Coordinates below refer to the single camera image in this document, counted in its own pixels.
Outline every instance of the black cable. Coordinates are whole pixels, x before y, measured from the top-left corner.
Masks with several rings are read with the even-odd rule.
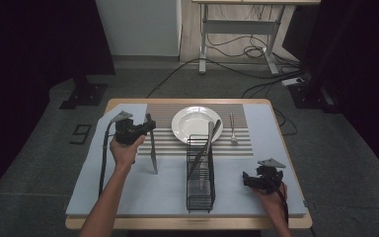
[[[252,12],[254,11],[254,9],[255,9],[255,5],[252,6],[251,11],[249,11],[248,17],[246,17],[245,20],[248,20],[249,17],[252,16]]]
[[[295,68],[295,69],[300,69],[299,67],[293,67],[293,66],[281,66],[279,69],[281,70],[281,73],[282,74],[287,74],[287,73],[290,73],[290,72],[284,72],[284,69],[285,68],[290,68],[290,69],[293,69],[293,68]]]
[[[192,63],[192,62],[194,62],[194,61],[200,61],[200,60],[205,60],[205,61],[208,61],[208,62],[214,63],[214,64],[216,64],[216,65],[218,65],[218,66],[221,66],[221,67],[223,67],[223,68],[226,68],[226,69],[228,69],[228,70],[231,70],[231,71],[233,71],[233,72],[239,73],[239,74],[241,74],[241,75],[248,76],[248,77],[253,77],[253,78],[257,78],[257,79],[275,79],[275,78],[282,77],[281,79],[276,80],[276,81],[274,81],[274,82],[272,82],[272,83],[276,83],[276,82],[278,82],[278,81],[285,80],[285,79],[288,78],[288,77],[292,77],[292,76],[295,76],[295,75],[300,74],[300,73],[303,72],[302,70],[297,70],[297,71],[294,71],[294,72],[289,72],[289,73],[282,74],[282,75],[278,75],[278,76],[259,77],[259,76],[255,76],[255,75],[251,75],[251,74],[248,74],[248,73],[244,73],[244,72],[241,72],[241,71],[235,70],[235,69],[233,69],[233,68],[231,68],[231,67],[228,67],[228,66],[222,65],[221,63],[218,63],[218,62],[212,61],[212,60],[210,60],[210,59],[206,59],[206,58],[195,58],[195,59],[192,59],[192,60],[190,60],[190,61],[185,62],[184,64],[182,64],[181,66],[179,66],[177,69],[175,69],[172,73],[170,73],[170,74],[169,74],[169,75],[168,75],[168,76],[167,76],[167,77],[166,77],[161,83],[159,83],[155,88],[153,88],[152,91],[149,92],[149,94],[146,96],[146,98],[149,98],[149,97],[153,94],[153,92],[155,92],[157,89],[159,89],[159,88],[160,88],[160,87],[161,87],[166,81],[168,81],[168,79],[169,79],[172,75],[174,75],[174,74],[175,74],[178,70],[180,70],[182,67],[184,67],[184,66],[186,66],[187,64]]]
[[[103,143],[103,164],[102,164],[102,167],[101,167],[101,175],[100,175],[100,188],[99,188],[99,191],[98,191],[98,197],[101,195],[101,193],[103,192],[103,188],[104,188],[104,176],[106,175],[106,167],[107,167],[107,147],[108,147],[108,144],[109,144],[109,133],[110,133],[110,127],[113,123],[110,122],[108,127],[107,127],[107,130],[106,130],[106,134],[104,136],[104,143]]]
[[[262,10],[261,13],[258,15],[258,20],[261,20],[261,18],[263,17],[264,8],[265,8],[265,5],[263,5],[263,10]]]
[[[220,15],[223,17],[224,20],[226,20],[226,17],[223,15],[223,10],[221,9],[221,4],[218,5],[220,8]]]
[[[202,10],[201,10],[201,4],[199,5],[199,32],[202,35]]]
[[[313,229],[313,226],[310,226],[310,231],[312,232],[313,237],[317,237],[316,232]]]
[[[288,58],[281,57],[281,56],[279,56],[278,54],[276,54],[274,52],[272,54],[274,55],[275,59],[278,62],[281,62],[281,63],[284,63],[284,64],[288,64],[288,65],[291,65],[291,66],[296,67],[296,68],[300,67],[300,61],[295,61],[295,60],[291,60],[291,59],[288,59]]]
[[[272,187],[275,189],[276,193],[278,194],[279,198],[281,199],[282,209],[284,211],[284,216],[285,216],[285,222],[288,224],[287,190],[285,189],[284,182],[280,180],[281,183],[279,184],[280,186],[282,186],[284,190],[284,195],[283,195],[281,191],[279,190],[279,187],[277,187],[270,178],[268,177],[264,177],[264,178],[266,181],[268,181],[272,185]]]
[[[270,15],[272,15],[272,7],[273,5],[270,5],[270,10],[269,10],[269,16],[268,16],[268,21],[270,22]],[[269,43],[269,35],[266,35],[266,44]]]
[[[220,45],[224,45],[224,44],[227,44],[227,43],[230,43],[230,42],[233,42],[235,40],[240,40],[240,39],[244,39],[244,38],[249,38],[249,41],[251,43],[251,45],[249,46],[246,46],[244,48],[244,52],[241,53],[241,54],[227,54],[225,52],[223,52],[222,50],[218,49],[216,46],[220,46]],[[218,52],[220,52],[221,54],[225,55],[225,56],[228,56],[228,57],[240,57],[240,56],[248,56],[249,58],[252,58],[252,59],[257,59],[257,58],[261,58],[264,56],[264,50],[262,47],[259,47],[259,46],[256,46],[254,43],[253,43],[253,40],[258,40],[260,41],[261,43],[264,44],[264,46],[266,46],[265,42],[262,41],[261,39],[258,39],[256,37],[254,37],[253,35],[250,35],[250,36],[242,36],[242,37],[237,37],[235,39],[231,39],[231,40],[228,40],[228,41],[225,41],[225,42],[221,42],[221,43],[213,43],[211,42],[210,38],[209,38],[209,35],[207,35],[207,40],[208,42],[213,45],[206,45],[208,48],[211,48],[211,49],[214,49],[214,50],[217,50]],[[260,55],[252,55],[251,53],[254,52],[254,51],[258,51],[260,53]]]
[[[297,65],[297,64],[294,64],[294,63],[291,63],[291,62],[285,62],[285,61],[281,61],[280,59],[278,59],[277,57],[275,58],[277,62],[279,62],[280,64],[283,64],[283,65],[289,65],[291,67],[294,67],[294,68],[300,68],[300,65]]]
[[[264,85],[275,84],[275,83],[277,83],[277,82],[283,81],[283,80],[288,79],[288,78],[290,78],[290,77],[293,77],[293,76],[296,76],[296,75],[300,75],[300,74],[302,74],[303,72],[304,72],[304,70],[297,70],[297,71],[293,71],[293,72],[289,72],[289,73],[283,74],[283,75],[281,75],[281,76],[276,76],[276,77],[274,76],[274,77],[263,78],[263,79],[275,79],[275,78],[278,78],[278,79],[276,79],[276,80],[274,80],[274,81],[271,81],[271,82],[267,82],[267,83],[263,83],[263,84],[259,84],[259,85],[253,86],[253,87],[251,87],[251,88],[245,90],[245,92],[242,94],[242,99],[244,99],[244,98],[245,98],[245,95],[246,95],[249,91],[251,91],[251,90],[254,90],[254,89],[256,89],[256,88],[258,88],[258,87],[261,87],[261,86],[264,86]]]
[[[273,81],[273,82],[268,82],[268,83],[263,83],[263,84],[260,84],[260,85],[257,85],[257,86],[254,86],[254,87],[251,87],[249,88],[248,90],[246,90],[244,92],[244,94],[242,95],[242,99],[244,99],[246,93],[248,93],[249,91],[255,89],[255,88],[259,88],[259,87],[262,87],[260,88],[258,91],[256,91],[253,95],[251,95],[249,97],[249,99],[252,99],[257,93],[261,92],[262,90],[264,90],[266,87],[267,87],[267,91],[265,92],[265,98],[267,99],[267,94],[269,93],[270,91],[270,87],[272,85],[274,85],[276,82],[279,82],[281,80],[285,80],[285,78],[282,78],[282,79],[279,79],[279,80],[276,80],[276,81]],[[297,126],[295,125],[295,123],[290,119],[290,118],[287,118],[281,111],[279,111],[277,108],[275,107],[272,107],[272,109],[274,110],[274,113],[277,115],[277,116],[280,116],[282,118],[282,122],[278,124],[279,127],[282,127],[285,125],[286,121],[288,120],[292,126],[294,127],[294,131],[293,132],[289,132],[289,133],[283,133],[282,135],[295,135],[297,134],[298,132],[298,129],[297,129]]]

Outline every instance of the gray carpet floor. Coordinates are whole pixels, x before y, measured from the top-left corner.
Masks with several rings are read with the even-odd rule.
[[[123,63],[116,66],[116,76],[90,76],[93,83],[109,85],[98,107],[60,110],[74,84],[66,81],[53,87],[36,129],[0,181],[0,236],[77,236],[78,231],[65,227],[64,212],[108,100],[145,98],[178,65]],[[260,67],[260,72],[243,66],[238,69],[268,76],[265,67]],[[245,90],[265,81],[214,66],[199,75],[195,66],[189,65],[151,98],[241,98]],[[297,130],[284,139],[317,236],[379,236],[379,161],[368,145],[343,115],[296,109],[280,83],[266,91],[255,98],[266,96],[289,119],[281,127],[282,133]],[[82,145],[71,144],[82,139],[74,135],[78,124],[92,126]],[[168,236],[159,231],[114,232],[114,236],[127,234]],[[296,230],[294,235],[312,236],[309,230]],[[275,235],[264,231],[263,236]]]

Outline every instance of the human arm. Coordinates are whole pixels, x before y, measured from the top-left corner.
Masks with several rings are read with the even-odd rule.
[[[114,138],[111,141],[110,151],[115,161],[114,172],[82,226],[80,237],[112,234],[125,179],[131,170],[137,148],[144,139],[145,136],[140,136],[132,145],[120,144]]]
[[[279,190],[285,196],[285,198],[287,198],[287,186],[284,183],[281,184]],[[278,193],[273,192],[272,194],[266,195],[257,189],[252,189],[252,191],[260,199],[261,204],[263,205],[266,214],[269,216],[269,219],[271,220],[278,236],[292,237],[292,233],[288,228],[288,223],[285,221],[285,213],[281,198],[279,197]]]

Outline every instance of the wire dish rack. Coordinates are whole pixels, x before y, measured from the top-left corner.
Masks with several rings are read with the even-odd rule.
[[[208,211],[213,209],[215,200],[214,166],[211,145],[208,154],[202,154],[190,174],[196,154],[208,140],[206,135],[191,135],[187,141],[187,210]]]

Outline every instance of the black tripod base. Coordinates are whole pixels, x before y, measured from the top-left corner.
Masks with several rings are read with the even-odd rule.
[[[297,109],[322,109],[324,107],[320,96],[316,99],[306,98],[308,90],[305,85],[291,85],[288,86],[288,90]]]
[[[308,97],[309,90],[306,85],[291,85],[288,86],[288,90],[297,109],[323,110],[328,114],[338,114],[340,112],[336,103],[337,100],[330,96],[325,87],[320,90],[316,98]]]
[[[69,100],[64,101],[59,109],[75,110],[77,106],[99,106],[107,87],[107,84],[87,84],[81,88],[76,87]]]

